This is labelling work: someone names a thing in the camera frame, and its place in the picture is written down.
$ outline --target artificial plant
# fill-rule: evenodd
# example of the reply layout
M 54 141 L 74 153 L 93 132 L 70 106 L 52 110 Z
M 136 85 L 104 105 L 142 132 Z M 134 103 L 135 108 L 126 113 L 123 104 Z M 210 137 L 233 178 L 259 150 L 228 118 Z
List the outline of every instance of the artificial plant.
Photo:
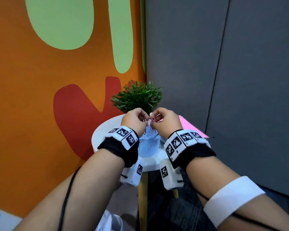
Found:
M 130 88 L 127 85 L 123 88 L 119 94 L 111 98 L 111 102 L 124 113 L 140 107 L 150 115 L 162 100 L 161 88 L 154 87 L 151 81 L 148 84 L 143 82 L 135 82 L 134 84 L 131 81 Z

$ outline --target person's right hand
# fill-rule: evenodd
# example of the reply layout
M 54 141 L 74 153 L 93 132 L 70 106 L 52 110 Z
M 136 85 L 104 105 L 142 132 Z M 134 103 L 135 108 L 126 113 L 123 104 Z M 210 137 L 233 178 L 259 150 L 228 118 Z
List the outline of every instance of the person's right hand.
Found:
M 168 139 L 173 132 L 183 129 L 179 116 L 171 110 L 158 108 L 151 114 L 150 118 L 153 117 L 155 118 L 155 122 L 152 122 L 150 125 L 164 139 Z

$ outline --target white tabletop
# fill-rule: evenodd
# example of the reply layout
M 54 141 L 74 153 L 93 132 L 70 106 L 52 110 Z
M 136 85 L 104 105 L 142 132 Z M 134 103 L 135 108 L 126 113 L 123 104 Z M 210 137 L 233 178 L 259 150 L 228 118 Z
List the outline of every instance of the white tabletop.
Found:
M 91 139 L 93 150 L 95 152 L 98 150 L 97 147 L 102 142 L 104 135 L 121 124 L 123 115 L 124 114 L 113 117 L 102 123 L 98 128 L 96 128 Z M 163 143 L 162 142 L 160 143 L 159 151 L 156 154 L 150 157 L 142 157 L 142 159 L 145 162 L 143 172 L 160 170 L 159 165 L 161 160 L 168 159 L 167 153 L 164 150 Z

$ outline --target orange wall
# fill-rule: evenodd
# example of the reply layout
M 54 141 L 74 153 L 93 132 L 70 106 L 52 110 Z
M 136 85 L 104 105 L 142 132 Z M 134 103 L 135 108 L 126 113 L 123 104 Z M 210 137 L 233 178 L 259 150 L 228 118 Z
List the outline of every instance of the orange wall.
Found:
M 0 208 L 14 215 L 24 217 L 84 163 L 55 121 L 56 92 L 76 84 L 102 112 L 106 77 L 118 77 L 121 85 L 145 81 L 139 0 L 130 0 L 134 54 L 124 74 L 114 65 L 108 1 L 93 3 L 89 41 L 60 50 L 37 36 L 25 0 L 0 0 Z

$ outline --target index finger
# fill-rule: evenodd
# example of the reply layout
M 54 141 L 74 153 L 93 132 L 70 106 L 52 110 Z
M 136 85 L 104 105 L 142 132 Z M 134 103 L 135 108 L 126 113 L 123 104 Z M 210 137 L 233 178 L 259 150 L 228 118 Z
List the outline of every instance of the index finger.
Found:
M 135 108 L 132 112 L 135 112 L 137 116 L 141 116 L 144 119 L 149 118 L 149 115 L 142 108 Z
M 168 109 L 165 109 L 165 108 L 158 108 L 156 109 L 150 116 L 150 118 L 154 118 L 156 117 L 157 115 L 160 114 L 161 116 L 161 119 L 164 118 L 164 116 L 166 115 L 166 113 L 168 112 L 169 110 Z

